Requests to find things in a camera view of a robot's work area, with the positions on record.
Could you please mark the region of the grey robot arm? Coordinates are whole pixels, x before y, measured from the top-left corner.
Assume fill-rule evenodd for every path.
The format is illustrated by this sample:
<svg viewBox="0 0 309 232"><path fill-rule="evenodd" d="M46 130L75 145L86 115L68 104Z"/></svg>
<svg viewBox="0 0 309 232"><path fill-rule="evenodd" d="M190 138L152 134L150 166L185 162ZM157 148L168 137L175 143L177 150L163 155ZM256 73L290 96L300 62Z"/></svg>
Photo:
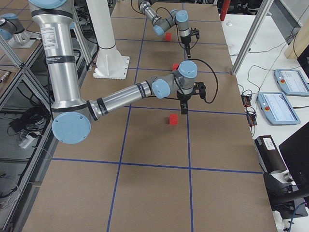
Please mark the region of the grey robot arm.
<svg viewBox="0 0 309 232"><path fill-rule="evenodd" d="M93 78L97 83L124 80L130 58L121 55L116 47L108 3L105 0L89 0L86 4L98 41ZM173 92L189 95L193 91L197 65L185 60L165 76L152 76L106 97L84 100L80 93L70 34L73 1L31 0L29 6L32 19L41 31L54 94L52 131L60 142L82 142L90 134L92 122L133 102L150 96L163 99Z"/></svg>
<svg viewBox="0 0 309 232"><path fill-rule="evenodd" d="M179 36L187 57L191 57L190 42L193 35L189 26L189 16L186 10L172 10L168 12L169 16L162 18L152 7L156 0L139 0L139 11L144 14L152 23L153 29L157 35L163 35L173 26L178 27Z"/></svg>

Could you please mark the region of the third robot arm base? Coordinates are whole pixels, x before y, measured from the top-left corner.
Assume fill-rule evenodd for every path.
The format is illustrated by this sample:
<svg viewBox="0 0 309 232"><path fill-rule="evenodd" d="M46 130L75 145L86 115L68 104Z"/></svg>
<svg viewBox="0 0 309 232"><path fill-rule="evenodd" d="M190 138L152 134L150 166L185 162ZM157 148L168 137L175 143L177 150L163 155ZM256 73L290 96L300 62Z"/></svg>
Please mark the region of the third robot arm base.
<svg viewBox="0 0 309 232"><path fill-rule="evenodd" d="M12 48L30 49L35 41L41 40L38 32L27 31L13 13L0 16L0 35Z"/></svg>

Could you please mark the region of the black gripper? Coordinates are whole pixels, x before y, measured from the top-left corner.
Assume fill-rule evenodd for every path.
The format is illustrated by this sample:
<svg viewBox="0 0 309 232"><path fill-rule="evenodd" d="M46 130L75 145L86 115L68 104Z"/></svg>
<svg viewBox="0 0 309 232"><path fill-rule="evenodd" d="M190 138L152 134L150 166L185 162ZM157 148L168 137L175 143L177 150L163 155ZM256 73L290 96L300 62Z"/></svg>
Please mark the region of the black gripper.
<svg viewBox="0 0 309 232"><path fill-rule="evenodd" d="M191 57L191 49L190 49L190 42L191 42L191 36L181 36L181 42L184 45L184 48L186 49L187 57Z"/></svg>
<svg viewBox="0 0 309 232"><path fill-rule="evenodd" d="M177 91L177 98L180 101L180 106L181 106L181 114L186 115L188 114L188 101L190 100L192 94L184 94L181 93L180 91Z"/></svg>

